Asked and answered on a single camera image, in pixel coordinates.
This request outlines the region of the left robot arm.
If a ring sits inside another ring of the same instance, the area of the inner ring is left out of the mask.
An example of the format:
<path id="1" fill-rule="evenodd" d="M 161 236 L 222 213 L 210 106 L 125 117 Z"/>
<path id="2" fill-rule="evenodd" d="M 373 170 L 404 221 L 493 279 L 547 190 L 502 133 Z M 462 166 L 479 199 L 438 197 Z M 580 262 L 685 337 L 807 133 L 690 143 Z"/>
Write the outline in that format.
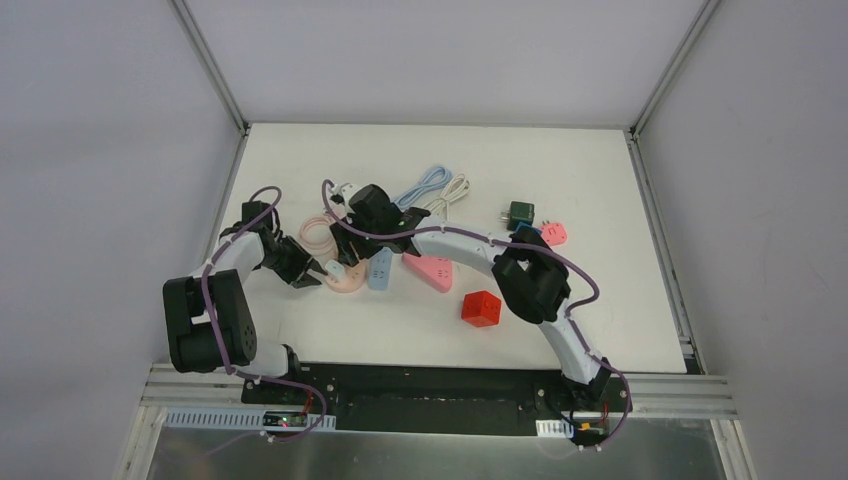
<path id="1" fill-rule="evenodd" d="M 319 286 L 326 270 L 293 237 L 282 233 L 276 209 L 253 200 L 241 220 L 224 230 L 213 255 L 188 276 L 163 285 L 170 360 L 180 373 L 230 367 L 268 377 L 266 389 L 281 404 L 297 402 L 305 378 L 292 347 L 259 338 L 244 283 L 265 268 L 295 288 Z"/>

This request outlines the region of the blue cube socket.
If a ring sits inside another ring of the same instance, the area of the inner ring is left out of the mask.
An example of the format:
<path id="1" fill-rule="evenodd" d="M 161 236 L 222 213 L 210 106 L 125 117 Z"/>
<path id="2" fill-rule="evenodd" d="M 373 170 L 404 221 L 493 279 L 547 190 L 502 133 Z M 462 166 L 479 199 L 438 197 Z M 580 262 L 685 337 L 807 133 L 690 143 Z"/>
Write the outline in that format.
<path id="1" fill-rule="evenodd" d="M 540 234 L 540 233 L 541 233 L 541 230 L 540 230 L 539 228 L 537 228 L 537 227 L 535 227 L 535 226 L 533 226 L 533 225 L 531 225 L 531 224 L 528 224 L 528 223 L 526 223 L 526 222 L 518 222 L 518 223 L 516 224 L 514 231 L 515 231 L 515 232 L 519 232 L 519 231 L 521 231 L 521 230 L 531 230 L 531 231 L 534 231 L 534 232 L 536 232 L 536 233 L 538 233 L 538 234 Z"/>

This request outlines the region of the light blue plug box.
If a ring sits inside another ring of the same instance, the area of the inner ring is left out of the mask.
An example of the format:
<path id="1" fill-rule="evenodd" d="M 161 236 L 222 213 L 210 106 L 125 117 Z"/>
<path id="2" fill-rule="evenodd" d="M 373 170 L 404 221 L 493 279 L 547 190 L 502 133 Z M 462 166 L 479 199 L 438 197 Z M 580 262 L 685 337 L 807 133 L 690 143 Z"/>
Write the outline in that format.
<path id="1" fill-rule="evenodd" d="M 383 248 L 369 260 L 367 285 L 370 290 L 386 291 L 388 289 L 392 259 L 392 251 Z"/>

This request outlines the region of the pink plug adapter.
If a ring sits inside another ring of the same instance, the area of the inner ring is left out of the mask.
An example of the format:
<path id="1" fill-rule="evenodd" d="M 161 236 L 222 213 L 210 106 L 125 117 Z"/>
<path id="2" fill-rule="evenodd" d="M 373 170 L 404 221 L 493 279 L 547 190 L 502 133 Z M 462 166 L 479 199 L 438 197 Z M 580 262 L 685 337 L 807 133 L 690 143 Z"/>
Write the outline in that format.
<path id="1" fill-rule="evenodd" d="M 551 247 L 564 245 L 568 240 L 568 233 L 562 223 L 545 222 L 539 230 L 542 239 Z"/>

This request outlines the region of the small white plug adapter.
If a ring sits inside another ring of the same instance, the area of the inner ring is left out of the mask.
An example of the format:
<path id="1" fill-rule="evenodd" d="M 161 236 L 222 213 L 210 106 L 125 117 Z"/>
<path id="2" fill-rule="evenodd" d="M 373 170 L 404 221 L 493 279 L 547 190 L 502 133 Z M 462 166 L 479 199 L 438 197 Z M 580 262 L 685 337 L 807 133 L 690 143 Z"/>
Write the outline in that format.
<path id="1" fill-rule="evenodd" d="M 336 281 L 342 281 L 347 278 L 345 266 L 336 260 L 328 260 L 324 268 L 327 274 L 332 276 Z"/>

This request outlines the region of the green cube socket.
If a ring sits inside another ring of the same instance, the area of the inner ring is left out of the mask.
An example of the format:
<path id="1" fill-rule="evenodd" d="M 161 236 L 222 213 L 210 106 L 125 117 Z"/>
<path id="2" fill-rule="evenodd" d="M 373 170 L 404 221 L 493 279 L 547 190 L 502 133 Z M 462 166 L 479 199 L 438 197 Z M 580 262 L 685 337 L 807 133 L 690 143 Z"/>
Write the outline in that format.
<path id="1" fill-rule="evenodd" d="M 532 226 L 535 220 L 535 205 L 533 203 L 513 200 L 509 208 L 501 212 L 501 221 L 509 231 L 517 231 L 524 226 Z"/>

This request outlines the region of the red cube socket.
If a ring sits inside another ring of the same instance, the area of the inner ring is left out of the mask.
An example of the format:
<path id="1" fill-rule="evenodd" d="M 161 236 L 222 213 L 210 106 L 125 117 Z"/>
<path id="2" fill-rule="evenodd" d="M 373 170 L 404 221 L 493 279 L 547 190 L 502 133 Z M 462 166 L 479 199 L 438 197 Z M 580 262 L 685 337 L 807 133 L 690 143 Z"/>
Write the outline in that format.
<path id="1" fill-rule="evenodd" d="M 500 323 L 501 310 L 502 300 L 482 290 L 465 295 L 460 318 L 476 328 L 492 327 Z"/>

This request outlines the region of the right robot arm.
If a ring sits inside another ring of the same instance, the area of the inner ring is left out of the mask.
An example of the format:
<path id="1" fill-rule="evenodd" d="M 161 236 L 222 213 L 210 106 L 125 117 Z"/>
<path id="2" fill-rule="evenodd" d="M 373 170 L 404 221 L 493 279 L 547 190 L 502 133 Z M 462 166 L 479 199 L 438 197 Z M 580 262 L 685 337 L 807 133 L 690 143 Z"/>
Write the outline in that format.
<path id="1" fill-rule="evenodd" d="M 326 179 L 321 197 L 344 263 L 388 249 L 398 255 L 447 259 L 491 277 L 508 309 L 546 338 L 568 382 L 572 404 L 590 410 L 605 400 L 613 370 L 573 318 L 576 308 L 598 300 L 599 286 L 554 252 L 540 233 L 531 227 L 487 233 L 444 221 L 426 209 L 401 210 L 375 184 L 337 185 Z"/>

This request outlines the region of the pink round socket base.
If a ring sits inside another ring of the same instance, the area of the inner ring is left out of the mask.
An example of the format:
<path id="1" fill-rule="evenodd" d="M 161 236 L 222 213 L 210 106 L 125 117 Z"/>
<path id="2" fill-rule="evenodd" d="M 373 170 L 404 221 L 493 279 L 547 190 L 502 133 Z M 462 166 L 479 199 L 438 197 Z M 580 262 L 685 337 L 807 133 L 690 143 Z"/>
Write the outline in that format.
<path id="1" fill-rule="evenodd" d="M 354 267 L 345 266 L 345 268 L 347 278 L 342 281 L 336 281 L 332 276 L 329 276 L 328 274 L 325 276 L 324 283 L 330 290 L 340 294 L 349 294 L 356 292 L 366 283 L 366 262 L 360 262 Z"/>

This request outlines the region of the pink triangular power strip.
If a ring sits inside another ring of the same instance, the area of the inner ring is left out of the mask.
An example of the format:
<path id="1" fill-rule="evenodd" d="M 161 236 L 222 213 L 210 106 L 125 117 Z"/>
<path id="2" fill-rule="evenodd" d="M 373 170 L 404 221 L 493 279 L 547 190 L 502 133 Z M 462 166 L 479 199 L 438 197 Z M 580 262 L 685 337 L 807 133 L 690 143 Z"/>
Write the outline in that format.
<path id="1" fill-rule="evenodd" d="M 450 260 L 433 256 L 415 256 L 405 253 L 402 263 L 420 280 L 440 293 L 448 293 L 453 286 L 453 264 Z"/>

